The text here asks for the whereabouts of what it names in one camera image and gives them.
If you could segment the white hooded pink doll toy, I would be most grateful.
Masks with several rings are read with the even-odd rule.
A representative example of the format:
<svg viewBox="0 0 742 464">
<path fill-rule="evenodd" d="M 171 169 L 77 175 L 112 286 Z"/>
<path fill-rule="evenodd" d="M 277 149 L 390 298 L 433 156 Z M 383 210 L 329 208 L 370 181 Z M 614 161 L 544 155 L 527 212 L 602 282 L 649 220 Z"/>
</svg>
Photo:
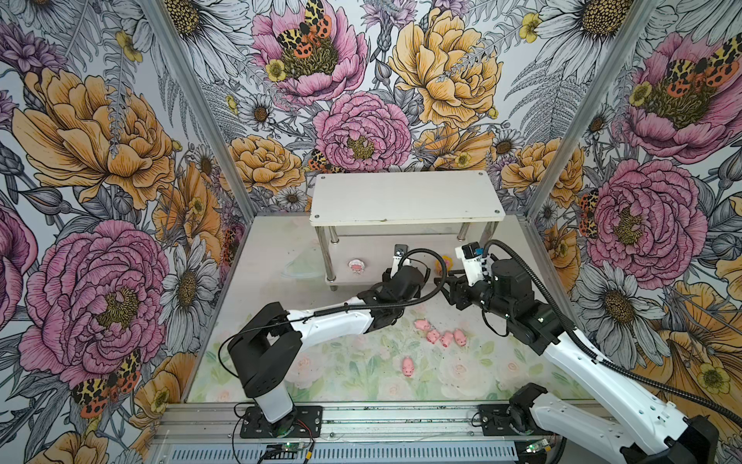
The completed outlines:
<svg viewBox="0 0 742 464">
<path fill-rule="evenodd" d="M 365 263 L 361 259 L 352 259 L 348 262 L 348 268 L 356 275 L 361 275 L 366 268 Z"/>
</svg>

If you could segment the pink bear yellow flower toy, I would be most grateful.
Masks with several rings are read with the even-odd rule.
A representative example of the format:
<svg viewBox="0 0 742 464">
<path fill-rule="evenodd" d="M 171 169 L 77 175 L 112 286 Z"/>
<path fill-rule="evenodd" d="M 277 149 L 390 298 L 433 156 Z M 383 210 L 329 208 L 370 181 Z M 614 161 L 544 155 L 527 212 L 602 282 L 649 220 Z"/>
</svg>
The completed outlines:
<svg viewBox="0 0 742 464">
<path fill-rule="evenodd" d="M 453 269 L 453 260 L 451 257 L 447 255 L 443 255 L 442 262 L 440 260 L 437 260 L 435 263 L 436 273 L 438 276 L 443 276 L 444 274 L 448 274 Z"/>
</svg>

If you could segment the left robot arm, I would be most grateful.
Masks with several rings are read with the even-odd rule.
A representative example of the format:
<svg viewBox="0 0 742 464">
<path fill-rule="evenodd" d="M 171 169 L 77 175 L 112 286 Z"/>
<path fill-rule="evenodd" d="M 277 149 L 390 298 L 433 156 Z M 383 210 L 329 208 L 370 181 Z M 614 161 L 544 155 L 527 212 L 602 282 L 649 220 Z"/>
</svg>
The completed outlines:
<svg viewBox="0 0 742 464">
<path fill-rule="evenodd" d="M 284 309 L 265 305 L 225 347 L 245 396 L 253 401 L 274 435 L 287 432 L 297 421 L 297 408 L 285 378 L 301 352 L 344 336 L 361 336 L 394 325 L 407 307 L 434 298 L 442 284 L 423 294 L 430 280 L 405 265 L 393 276 L 337 305 L 320 309 Z"/>
</svg>

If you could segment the white two-tier shelf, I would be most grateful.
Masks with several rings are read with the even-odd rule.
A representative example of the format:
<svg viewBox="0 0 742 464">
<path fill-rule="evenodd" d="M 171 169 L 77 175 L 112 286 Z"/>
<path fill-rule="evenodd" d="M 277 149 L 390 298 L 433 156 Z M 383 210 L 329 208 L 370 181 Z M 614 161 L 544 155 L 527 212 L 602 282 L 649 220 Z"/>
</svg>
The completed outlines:
<svg viewBox="0 0 742 464">
<path fill-rule="evenodd" d="M 486 242 L 504 219 L 482 170 L 321 174 L 310 210 L 332 289 L 377 282 L 396 244 L 454 260 L 456 247 Z M 348 268 L 356 258 L 361 275 Z"/>
</svg>

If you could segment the pink pig toy upper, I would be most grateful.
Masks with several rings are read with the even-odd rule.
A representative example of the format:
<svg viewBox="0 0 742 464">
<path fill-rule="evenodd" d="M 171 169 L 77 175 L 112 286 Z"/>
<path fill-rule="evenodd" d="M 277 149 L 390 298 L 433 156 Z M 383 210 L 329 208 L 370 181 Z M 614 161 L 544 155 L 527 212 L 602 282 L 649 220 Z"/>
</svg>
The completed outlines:
<svg viewBox="0 0 742 464">
<path fill-rule="evenodd" d="M 423 332 L 429 332 L 431 330 L 431 324 L 425 319 L 416 320 L 414 326 L 417 330 Z"/>
</svg>

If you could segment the pink pig toy left pair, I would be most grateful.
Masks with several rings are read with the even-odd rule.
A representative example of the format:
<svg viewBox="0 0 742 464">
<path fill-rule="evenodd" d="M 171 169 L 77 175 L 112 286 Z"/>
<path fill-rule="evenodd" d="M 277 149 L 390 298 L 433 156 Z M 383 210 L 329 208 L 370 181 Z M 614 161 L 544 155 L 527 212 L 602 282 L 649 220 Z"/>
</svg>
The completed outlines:
<svg viewBox="0 0 742 464">
<path fill-rule="evenodd" d="M 431 344 L 435 344 L 440 339 L 440 337 L 441 337 L 441 334 L 435 329 L 430 330 L 429 332 L 426 333 L 426 339 Z"/>
</svg>

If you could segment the pink pig toy right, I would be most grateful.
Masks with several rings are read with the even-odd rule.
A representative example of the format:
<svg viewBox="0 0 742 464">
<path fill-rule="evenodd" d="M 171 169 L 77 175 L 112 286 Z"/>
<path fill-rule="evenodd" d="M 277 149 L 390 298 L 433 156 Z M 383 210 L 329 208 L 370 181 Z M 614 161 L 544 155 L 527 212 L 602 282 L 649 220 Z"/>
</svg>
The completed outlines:
<svg viewBox="0 0 742 464">
<path fill-rule="evenodd" d="M 467 336 L 461 329 L 456 329 L 453 332 L 453 337 L 459 347 L 465 347 L 468 344 Z"/>
</svg>

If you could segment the pink pig toy middle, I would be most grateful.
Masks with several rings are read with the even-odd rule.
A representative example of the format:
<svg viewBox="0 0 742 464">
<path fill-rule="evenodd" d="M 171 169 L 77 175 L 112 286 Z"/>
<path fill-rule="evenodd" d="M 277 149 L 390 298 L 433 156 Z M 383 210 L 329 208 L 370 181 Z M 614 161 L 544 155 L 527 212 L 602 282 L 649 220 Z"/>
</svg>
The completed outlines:
<svg viewBox="0 0 742 464">
<path fill-rule="evenodd" d="M 445 332 L 441 337 L 442 347 L 448 348 L 454 340 L 454 335 L 451 332 Z"/>
</svg>

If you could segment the pink pig toy front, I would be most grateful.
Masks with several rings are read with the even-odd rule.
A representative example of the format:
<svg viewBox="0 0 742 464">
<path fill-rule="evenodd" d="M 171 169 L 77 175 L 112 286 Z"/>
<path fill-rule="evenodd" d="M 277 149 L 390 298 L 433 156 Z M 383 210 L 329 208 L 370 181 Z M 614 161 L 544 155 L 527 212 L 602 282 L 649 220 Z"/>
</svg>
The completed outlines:
<svg viewBox="0 0 742 464">
<path fill-rule="evenodd" d="M 405 357 L 402 360 L 401 371 L 405 377 L 412 378 L 415 374 L 415 363 L 412 358 Z"/>
</svg>

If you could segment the right aluminium corner post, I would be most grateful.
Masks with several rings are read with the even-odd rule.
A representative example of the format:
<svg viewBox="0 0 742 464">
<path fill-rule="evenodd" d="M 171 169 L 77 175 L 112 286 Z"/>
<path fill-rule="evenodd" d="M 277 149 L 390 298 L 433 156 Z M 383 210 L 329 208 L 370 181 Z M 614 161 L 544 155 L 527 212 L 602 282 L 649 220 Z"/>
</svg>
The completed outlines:
<svg viewBox="0 0 742 464">
<path fill-rule="evenodd" d="M 635 1 L 632 5 L 624 25 L 618 31 L 616 41 L 606 55 L 605 63 L 597 67 L 593 82 L 585 93 L 585 98 L 578 106 L 575 117 L 565 133 L 555 157 L 529 201 L 526 218 L 531 222 L 536 219 L 538 210 L 550 197 L 557 181 L 560 179 L 560 175 L 562 175 L 574 151 L 578 148 L 583 132 L 589 125 L 593 106 L 608 93 L 611 83 L 618 76 L 627 56 L 635 49 L 640 35 L 648 25 L 657 4 L 658 1 L 642 0 Z"/>
</svg>

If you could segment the aluminium corner post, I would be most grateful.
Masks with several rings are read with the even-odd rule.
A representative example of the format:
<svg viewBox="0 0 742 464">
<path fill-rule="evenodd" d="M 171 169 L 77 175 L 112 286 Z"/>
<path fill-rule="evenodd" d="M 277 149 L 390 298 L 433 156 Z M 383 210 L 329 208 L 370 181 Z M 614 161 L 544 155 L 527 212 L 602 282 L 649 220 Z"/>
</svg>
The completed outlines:
<svg viewBox="0 0 742 464">
<path fill-rule="evenodd" d="M 145 1 L 142 9 L 145 17 L 147 17 L 154 29 L 158 43 L 167 58 L 169 69 L 173 75 L 178 77 L 185 98 L 189 102 L 189 106 L 206 137 L 206 141 L 212 148 L 222 168 L 222 172 L 243 217 L 249 224 L 252 224 L 256 216 L 256 209 L 243 185 L 240 174 L 237 172 L 235 162 L 228 152 L 227 143 L 220 131 L 220 127 L 216 123 L 216 119 L 214 119 L 212 110 L 198 81 L 197 74 L 193 66 L 191 66 L 191 58 L 189 58 L 189 54 L 185 52 L 184 47 L 181 45 L 177 31 L 164 3 L 162 1 Z"/>
<path fill-rule="evenodd" d="M 611 83 L 618 76 L 627 56 L 635 49 L 640 35 L 648 25 L 657 4 L 658 1 L 642 0 L 635 1 L 632 5 L 624 25 L 618 31 L 616 41 L 606 55 L 605 63 L 597 67 L 593 82 L 585 93 L 585 98 L 578 106 L 575 117 L 565 133 L 555 157 L 529 201 L 526 218 L 531 222 L 536 219 L 538 210 L 550 197 L 557 181 L 560 179 L 560 175 L 562 175 L 574 151 L 578 148 L 583 132 L 589 125 L 593 106 L 608 93 Z"/>
</svg>

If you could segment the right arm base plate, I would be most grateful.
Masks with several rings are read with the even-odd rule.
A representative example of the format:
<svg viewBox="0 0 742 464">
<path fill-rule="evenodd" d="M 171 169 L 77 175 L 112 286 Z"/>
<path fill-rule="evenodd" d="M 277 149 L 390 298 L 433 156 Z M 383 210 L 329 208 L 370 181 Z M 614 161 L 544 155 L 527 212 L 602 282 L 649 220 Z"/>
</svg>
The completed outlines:
<svg viewBox="0 0 742 464">
<path fill-rule="evenodd" d="M 551 431 L 540 428 L 529 411 L 505 403 L 486 403 L 477 406 L 478 420 L 484 436 L 550 436 Z"/>
</svg>

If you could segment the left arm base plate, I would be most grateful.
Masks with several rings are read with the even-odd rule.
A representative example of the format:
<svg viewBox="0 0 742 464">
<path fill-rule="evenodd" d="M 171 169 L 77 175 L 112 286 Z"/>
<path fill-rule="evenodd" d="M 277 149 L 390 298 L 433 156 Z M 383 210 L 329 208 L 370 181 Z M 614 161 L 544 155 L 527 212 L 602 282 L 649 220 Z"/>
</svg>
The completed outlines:
<svg viewBox="0 0 742 464">
<path fill-rule="evenodd" d="M 250 406 L 242 415 L 239 436 L 242 439 L 319 438 L 324 408 L 295 406 L 285 418 L 270 423 L 258 406 Z"/>
</svg>

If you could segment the left aluminium corner post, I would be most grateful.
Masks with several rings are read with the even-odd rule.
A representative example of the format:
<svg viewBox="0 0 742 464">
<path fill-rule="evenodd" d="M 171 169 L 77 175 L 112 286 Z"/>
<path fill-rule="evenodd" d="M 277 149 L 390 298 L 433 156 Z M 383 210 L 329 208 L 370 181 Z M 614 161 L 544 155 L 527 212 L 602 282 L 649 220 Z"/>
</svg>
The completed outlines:
<svg viewBox="0 0 742 464">
<path fill-rule="evenodd" d="M 193 66 L 191 66 L 191 58 L 189 58 L 189 54 L 185 52 L 184 47 L 181 45 L 177 31 L 164 3 L 162 1 L 145 1 L 142 9 L 145 17 L 147 17 L 154 29 L 158 43 L 167 58 L 169 69 L 173 75 L 178 77 L 185 98 L 189 102 L 189 106 L 206 137 L 206 141 L 212 148 L 222 168 L 222 172 L 243 217 L 249 224 L 252 224 L 256 216 L 256 209 L 243 185 L 240 174 L 237 172 L 235 162 L 228 152 L 227 143 L 220 131 L 220 127 L 216 123 L 216 119 L 214 119 L 212 110 L 198 81 L 197 74 Z"/>
</svg>

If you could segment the aluminium front rail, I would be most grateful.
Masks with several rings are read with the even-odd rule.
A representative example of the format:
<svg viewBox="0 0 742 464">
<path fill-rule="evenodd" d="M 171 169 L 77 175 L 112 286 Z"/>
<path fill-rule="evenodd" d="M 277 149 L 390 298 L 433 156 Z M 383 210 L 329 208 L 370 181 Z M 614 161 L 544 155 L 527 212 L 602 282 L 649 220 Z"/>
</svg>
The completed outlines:
<svg viewBox="0 0 742 464">
<path fill-rule="evenodd" d="M 312 418 L 320 431 L 316 442 L 442 442 L 536 440 L 560 435 L 578 444 L 600 442 L 632 444 L 628 429 L 618 424 L 604 407 L 591 400 L 568 401 L 556 410 L 568 425 L 549 425 L 544 431 L 519 434 L 504 419 L 490 424 L 493 415 L 481 419 L 476 401 L 423 402 L 325 402 L 323 415 Z M 295 431 L 288 436 L 243 438 L 245 404 L 190 403 L 168 407 L 155 432 L 152 444 L 166 445 L 236 445 L 307 442 L 307 434 Z"/>
</svg>

